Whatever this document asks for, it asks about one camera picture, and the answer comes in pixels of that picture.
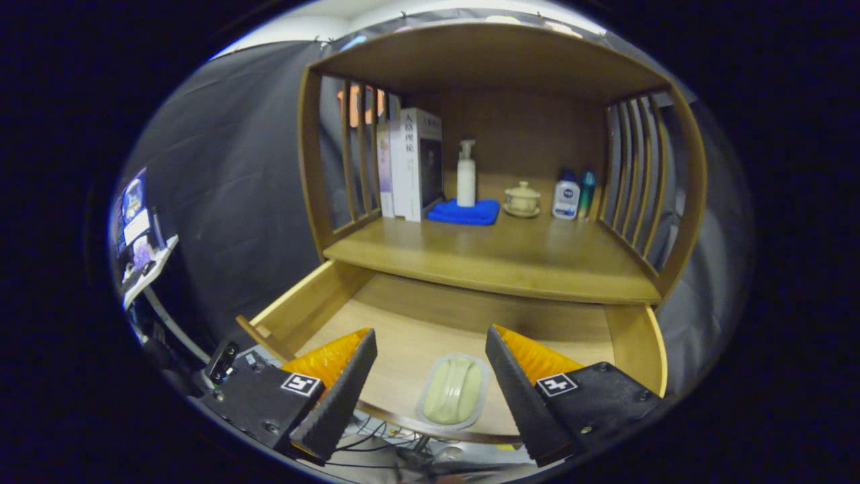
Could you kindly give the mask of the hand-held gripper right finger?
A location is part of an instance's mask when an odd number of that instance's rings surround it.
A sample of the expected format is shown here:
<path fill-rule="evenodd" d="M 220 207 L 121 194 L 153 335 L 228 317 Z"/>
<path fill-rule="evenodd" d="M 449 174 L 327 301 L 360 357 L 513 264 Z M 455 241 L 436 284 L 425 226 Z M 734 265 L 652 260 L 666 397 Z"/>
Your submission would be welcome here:
<path fill-rule="evenodd" d="M 664 399 L 610 362 L 581 366 L 498 325 L 486 356 L 520 439 L 541 467 L 603 453 L 654 420 Z"/>

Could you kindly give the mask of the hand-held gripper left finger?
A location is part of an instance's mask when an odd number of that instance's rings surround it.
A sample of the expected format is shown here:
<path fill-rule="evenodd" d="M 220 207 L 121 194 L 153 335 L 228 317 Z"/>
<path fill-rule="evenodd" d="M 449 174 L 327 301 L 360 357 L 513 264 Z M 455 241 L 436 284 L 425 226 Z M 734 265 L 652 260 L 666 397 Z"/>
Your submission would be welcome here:
<path fill-rule="evenodd" d="M 276 453 L 325 465 L 351 420 L 377 358 L 374 329 L 359 329 L 280 366 L 223 345 L 200 403 Z"/>

